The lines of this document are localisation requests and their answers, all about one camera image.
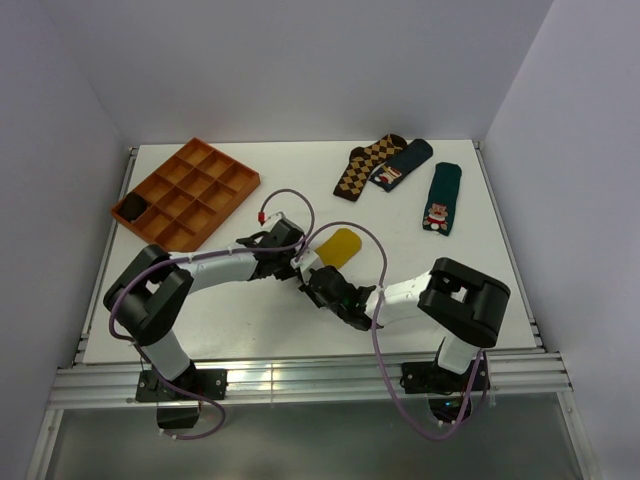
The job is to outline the yellow sock with character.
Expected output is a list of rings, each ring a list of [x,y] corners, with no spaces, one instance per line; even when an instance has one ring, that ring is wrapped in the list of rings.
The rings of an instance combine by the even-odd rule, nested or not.
[[[340,270],[361,248],[362,240],[355,232],[348,228],[339,228],[314,252],[324,266],[331,266]]]

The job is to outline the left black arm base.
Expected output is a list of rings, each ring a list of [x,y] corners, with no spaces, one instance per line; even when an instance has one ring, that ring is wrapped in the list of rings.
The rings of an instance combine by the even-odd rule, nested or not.
[[[219,402],[225,398],[226,388],[226,369],[198,370],[189,367],[177,379],[169,381],[152,368],[140,373],[134,401],[156,405],[156,423],[164,434],[171,434],[177,439],[197,439],[204,434],[189,433],[189,430],[200,420],[205,405],[221,413],[213,432],[222,427],[226,413]]]

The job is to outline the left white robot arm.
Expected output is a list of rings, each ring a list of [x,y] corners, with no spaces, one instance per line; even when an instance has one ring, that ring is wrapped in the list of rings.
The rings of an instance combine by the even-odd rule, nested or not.
[[[173,326],[191,293],[231,282],[293,275],[290,262],[303,231],[280,219],[269,230],[237,240],[225,251],[172,254],[158,245],[139,252],[103,298],[110,323],[120,324],[160,374],[172,399],[195,392],[199,378]]]

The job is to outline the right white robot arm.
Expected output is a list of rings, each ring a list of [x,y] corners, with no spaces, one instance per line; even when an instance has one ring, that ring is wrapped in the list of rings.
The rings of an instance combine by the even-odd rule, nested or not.
[[[439,324],[446,334],[432,370],[446,390],[466,379],[478,351],[495,347],[511,296],[503,282],[446,257],[430,271],[384,288],[356,287],[334,266],[310,268],[300,290],[359,331],[414,319]]]

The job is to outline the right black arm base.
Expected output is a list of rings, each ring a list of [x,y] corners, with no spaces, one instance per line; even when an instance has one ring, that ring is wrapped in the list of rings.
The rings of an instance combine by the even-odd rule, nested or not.
[[[405,362],[401,365],[399,385],[408,395],[435,394],[429,399],[433,416],[443,423],[454,424],[461,410],[474,362],[458,375],[432,362]]]

